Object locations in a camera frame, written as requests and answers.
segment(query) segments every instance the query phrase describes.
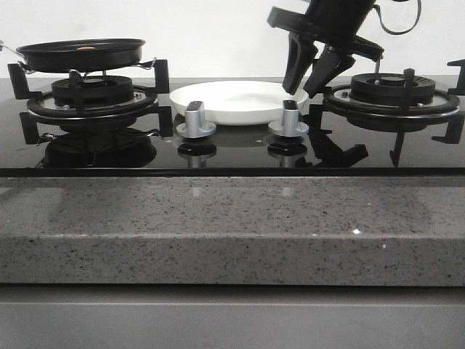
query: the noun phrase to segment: black frying pan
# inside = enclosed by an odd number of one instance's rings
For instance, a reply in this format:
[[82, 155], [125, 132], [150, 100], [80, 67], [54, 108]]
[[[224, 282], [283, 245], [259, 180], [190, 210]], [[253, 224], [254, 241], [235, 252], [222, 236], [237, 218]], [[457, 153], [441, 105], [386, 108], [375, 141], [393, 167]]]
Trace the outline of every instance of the black frying pan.
[[75, 69], [85, 73], [135, 65], [143, 44], [139, 39], [92, 39], [34, 44], [17, 51], [32, 71], [67, 73]]

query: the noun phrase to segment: speckled stone surface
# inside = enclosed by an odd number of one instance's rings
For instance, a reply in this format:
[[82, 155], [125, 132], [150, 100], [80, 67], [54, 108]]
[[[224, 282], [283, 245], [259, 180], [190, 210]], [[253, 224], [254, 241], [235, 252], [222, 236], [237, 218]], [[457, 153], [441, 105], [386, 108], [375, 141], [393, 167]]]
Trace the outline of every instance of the speckled stone surface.
[[0, 179], [0, 283], [465, 286], [465, 178]]

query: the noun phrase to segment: white dish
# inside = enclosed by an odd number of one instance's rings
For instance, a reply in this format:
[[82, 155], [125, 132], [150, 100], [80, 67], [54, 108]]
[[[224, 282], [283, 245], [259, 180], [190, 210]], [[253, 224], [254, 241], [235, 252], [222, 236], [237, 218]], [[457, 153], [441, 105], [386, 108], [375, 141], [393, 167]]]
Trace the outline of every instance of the white dish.
[[205, 117], [218, 125], [268, 124], [283, 115], [283, 101], [295, 100], [302, 110], [308, 94], [299, 89], [292, 96], [280, 84], [263, 81], [215, 81], [189, 85], [173, 91], [169, 98], [184, 115], [190, 102], [200, 100]]

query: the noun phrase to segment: black cable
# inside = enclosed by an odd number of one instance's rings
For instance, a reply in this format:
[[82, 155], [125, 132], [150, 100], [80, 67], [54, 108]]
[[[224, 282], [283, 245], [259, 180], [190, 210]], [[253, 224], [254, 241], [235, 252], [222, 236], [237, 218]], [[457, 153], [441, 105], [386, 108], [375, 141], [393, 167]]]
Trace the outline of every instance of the black cable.
[[416, 14], [415, 23], [413, 24], [412, 28], [410, 28], [410, 29], [408, 29], [406, 31], [391, 31], [390, 29], [388, 29], [388, 27], [385, 26], [385, 24], [383, 22], [383, 18], [381, 16], [381, 7], [379, 5], [374, 5], [373, 8], [376, 10], [376, 13], [378, 14], [378, 17], [379, 17], [379, 22], [381, 23], [381, 27], [383, 28], [383, 30], [386, 33], [391, 34], [391, 35], [403, 35], [403, 34], [411, 32], [420, 21], [420, 17], [421, 17], [421, 0], [417, 0], [417, 4], [418, 4], [418, 11], [417, 11], [417, 14]]

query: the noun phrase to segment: silver knob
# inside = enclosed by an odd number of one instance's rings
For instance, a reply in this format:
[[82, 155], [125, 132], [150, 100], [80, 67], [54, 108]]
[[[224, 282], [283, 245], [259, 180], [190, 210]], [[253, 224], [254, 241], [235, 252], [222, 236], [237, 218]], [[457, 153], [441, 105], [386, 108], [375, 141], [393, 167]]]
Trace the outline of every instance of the silver knob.
[[299, 108], [295, 100], [285, 100], [283, 102], [283, 117], [281, 120], [268, 124], [271, 133], [282, 137], [305, 136], [309, 127], [303, 122], [299, 122]]
[[180, 124], [177, 134], [183, 138], [202, 138], [212, 135], [217, 130], [217, 126], [205, 119], [205, 108], [203, 102], [195, 101], [189, 103], [185, 112], [185, 124]]

